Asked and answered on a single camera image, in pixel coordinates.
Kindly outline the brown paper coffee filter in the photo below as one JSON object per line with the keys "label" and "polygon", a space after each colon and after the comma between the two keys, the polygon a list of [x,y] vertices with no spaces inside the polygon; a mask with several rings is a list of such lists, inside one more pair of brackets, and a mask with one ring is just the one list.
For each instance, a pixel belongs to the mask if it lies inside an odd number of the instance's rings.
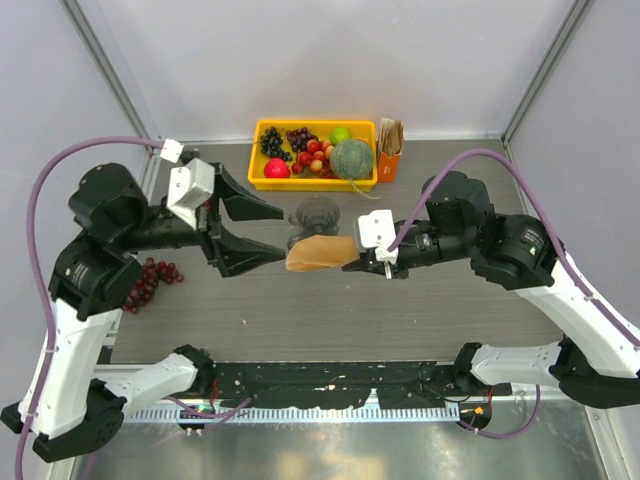
{"label": "brown paper coffee filter", "polygon": [[309,272],[338,268],[358,260],[359,256],[353,237],[314,235],[292,246],[286,258],[286,269]]}

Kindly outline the grey transparent coffee dripper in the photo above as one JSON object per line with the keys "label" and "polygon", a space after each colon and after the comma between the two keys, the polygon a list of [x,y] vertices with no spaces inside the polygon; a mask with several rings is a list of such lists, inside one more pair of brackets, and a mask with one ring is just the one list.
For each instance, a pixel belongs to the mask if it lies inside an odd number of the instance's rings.
{"label": "grey transparent coffee dripper", "polygon": [[340,210],[337,203],[327,197],[313,196],[302,201],[289,216],[289,223],[303,236],[336,236],[339,232]]}

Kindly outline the grey transparent glass server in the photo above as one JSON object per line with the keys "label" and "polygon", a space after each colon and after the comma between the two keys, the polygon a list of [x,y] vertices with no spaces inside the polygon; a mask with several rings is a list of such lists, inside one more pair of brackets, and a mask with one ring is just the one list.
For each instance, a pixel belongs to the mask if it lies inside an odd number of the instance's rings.
{"label": "grey transparent glass server", "polygon": [[287,250],[290,251],[293,246],[298,243],[301,240],[304,240],[306,238],[310,238],[316,235],[320,235],[320,236],[337,236],[339,233],[338,230],[333,229],[333,230],[324,230],[324,231],[312,231],[312,230],[305,230],[305,229],[300,229],[296,234],[292,235],[288,241],[287,241]]}

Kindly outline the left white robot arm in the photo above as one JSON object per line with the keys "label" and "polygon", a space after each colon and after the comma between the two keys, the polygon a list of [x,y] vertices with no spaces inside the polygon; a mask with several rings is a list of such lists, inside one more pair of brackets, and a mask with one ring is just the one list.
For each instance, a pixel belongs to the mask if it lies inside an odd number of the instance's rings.
{"label": "left white robot arm", "polygon": [[218,163],[193,160],[173,169],[163,205],[148,202],[126,167],[100,165],[84,175],[69,206],[80,233],[59,254],[45,294],[54,321],[40,358],[48,375],[1,414],[12,431],[34,434],[34,452],[48,463],[101,449],[128,415],[165,397],[201,398],[213,388],[211,358],[190,345],[121,380],[95,376],[106,336],[144,276],[138,253],[197,246],[226,278],[285,257],[223,226],[224,218],[280,220],[284,213]]}

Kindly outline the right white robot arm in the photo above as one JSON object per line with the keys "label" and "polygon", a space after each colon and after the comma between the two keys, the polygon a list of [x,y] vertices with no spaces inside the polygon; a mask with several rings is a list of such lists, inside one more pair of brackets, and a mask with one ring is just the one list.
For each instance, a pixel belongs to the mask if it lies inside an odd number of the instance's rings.
{"label": "right white robot arm", "polygon": [[452,368],[459,391],[522,383],[558,388],[599,409],[638,404],[638,350],[602,313],[606,302],[573,283],[574,264],[559,258],[540,220],[497,213],[485,184],[458,171],[444,176],[426,210],[427,219],[411,223],[389,260],[382,243],[402,224],[388,210],[360,217],[362,251],[343,271],[405,279],[415,268],[467,259],[476,276],[530,302],[563,334],[537,347],[464,344]]}

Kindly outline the orange filter box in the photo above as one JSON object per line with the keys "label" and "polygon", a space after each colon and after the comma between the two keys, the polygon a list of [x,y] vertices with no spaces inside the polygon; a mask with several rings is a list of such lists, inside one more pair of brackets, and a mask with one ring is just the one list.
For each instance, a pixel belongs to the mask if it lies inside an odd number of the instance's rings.
{"label": "orange filter box", "polygon": [[384,151],[378,153],[377,175],[379,183],[391,184],[395,181],[401,155],[401,151],[393,155],[387,154]]}

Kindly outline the red apple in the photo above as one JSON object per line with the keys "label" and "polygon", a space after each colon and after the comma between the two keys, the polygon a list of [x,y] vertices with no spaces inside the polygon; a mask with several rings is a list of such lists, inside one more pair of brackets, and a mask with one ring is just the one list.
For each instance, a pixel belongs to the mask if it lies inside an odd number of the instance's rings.
{"label": "red apple", "polygon": [[266,178],[289,178],[291,171],[287,163],[279,157],[271,158],[267,161],[263,169],[264,176]]}

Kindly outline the dark blue grape bunch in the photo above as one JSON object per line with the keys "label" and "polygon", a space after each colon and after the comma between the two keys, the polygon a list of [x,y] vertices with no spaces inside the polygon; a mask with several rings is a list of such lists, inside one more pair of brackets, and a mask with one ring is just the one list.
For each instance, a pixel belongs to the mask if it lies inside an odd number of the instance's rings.
{"label": "dark blue grape bunch", "polygon": [[269,159],[279,158],[285,162],[293,160],[292,154],[284,149],[284,140],[275,126],[265,130],[260,136],[259,144],[260,152]]}

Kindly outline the red grape bunch on table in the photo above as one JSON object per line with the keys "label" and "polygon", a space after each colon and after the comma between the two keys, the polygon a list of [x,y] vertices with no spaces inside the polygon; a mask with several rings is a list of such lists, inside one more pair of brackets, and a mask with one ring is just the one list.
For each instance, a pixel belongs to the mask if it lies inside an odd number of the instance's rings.
{"label": "red grape bunch on table", "polygon": [[153,257],[147,257],[143,263],[142,276],[129,290],[121,309],[136,314],[155,297],[161,284],[174,285],[183,281],[184,275],[173,262],[156,261]]}

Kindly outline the green netted melon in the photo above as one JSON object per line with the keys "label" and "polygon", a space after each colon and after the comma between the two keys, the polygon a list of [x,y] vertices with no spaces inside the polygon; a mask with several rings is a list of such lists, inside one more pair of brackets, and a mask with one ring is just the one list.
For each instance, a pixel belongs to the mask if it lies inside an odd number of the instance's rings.
{"label": "green netted melon", "polygon": [[369,144],[359,139],[348,139],[334,147],[330,167],[342,179],[362,180],[369,177],[374,154]]}

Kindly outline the red lychee cluster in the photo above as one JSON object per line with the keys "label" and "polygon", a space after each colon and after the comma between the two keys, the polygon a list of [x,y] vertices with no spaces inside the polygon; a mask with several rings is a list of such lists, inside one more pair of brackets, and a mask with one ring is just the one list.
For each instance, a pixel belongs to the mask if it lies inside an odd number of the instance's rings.
{"label": "red lychee cluster", "polygon": [[309,139],[296,153],[291,172],[299,177],[312,175],[321,179],[337,179],[330,166],[333,149],[334,145],[329,139]]}

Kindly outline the dark red grape bunch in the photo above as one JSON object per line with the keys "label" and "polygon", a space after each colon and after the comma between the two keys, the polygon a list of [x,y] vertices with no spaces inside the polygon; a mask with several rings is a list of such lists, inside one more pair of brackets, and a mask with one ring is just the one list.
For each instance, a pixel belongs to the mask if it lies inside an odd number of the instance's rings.
{"label": "dark red grape bunch", "polygon": [[314,135],[307,127],[295,130],[287,130],[285,132],[286,139],[294,153],[301,153],[307,150],[310,141],[317,141],[318,137]]}

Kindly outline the green pear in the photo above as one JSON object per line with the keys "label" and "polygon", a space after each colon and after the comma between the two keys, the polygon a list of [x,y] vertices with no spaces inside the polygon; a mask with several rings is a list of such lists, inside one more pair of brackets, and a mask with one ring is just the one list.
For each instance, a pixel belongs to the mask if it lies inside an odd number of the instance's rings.
{"label": "green pear", "polygon": [[352,138],[351,132],[347,127],[337,127],[331,131],[329,134],[329,141],[333,146],[337,146],[338,144],[349,140]]}

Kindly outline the yellow plastic tray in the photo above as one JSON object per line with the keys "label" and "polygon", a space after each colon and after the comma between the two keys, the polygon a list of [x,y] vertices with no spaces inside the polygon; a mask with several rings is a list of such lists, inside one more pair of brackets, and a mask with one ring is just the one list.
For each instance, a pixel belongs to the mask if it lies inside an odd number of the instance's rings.
{"label": "yellow plastic tray", "polygon": [[365,141],[370,146],[373,155],[376,155],[376,126],[369,120],[260,119],[254,129],[253,146],[247,173],[247,180],[259,191],[355,193],[348,180],[323,179],[312,173],[304,174],[303,176],[291,174],[288,178],[265,177],[264,167],[269,158],[261,152],[260,137],[270,127],[275,127],[280,131],[284,140],[283,149],[288,152],[292,152],[292,150],[284,135],[287,130],[307,127],[313,134],[324,139],[335,128],[346,127],[354,138]]}

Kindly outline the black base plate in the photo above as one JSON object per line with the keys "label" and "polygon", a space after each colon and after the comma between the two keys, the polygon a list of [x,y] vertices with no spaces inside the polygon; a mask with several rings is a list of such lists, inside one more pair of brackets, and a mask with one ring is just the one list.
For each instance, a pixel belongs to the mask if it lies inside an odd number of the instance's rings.
{"label": "black base plate", "polygon": [[171,396],[184,402],[213,398],[223,407],[248,399],[253,408],[342,410],[364,406],[376,394],[383,409],[442,406],[444,401],[487,394],[508,396],[508,383],[494,387],[458,384],[454,367],[430,361],[218,363],[200,384]]}

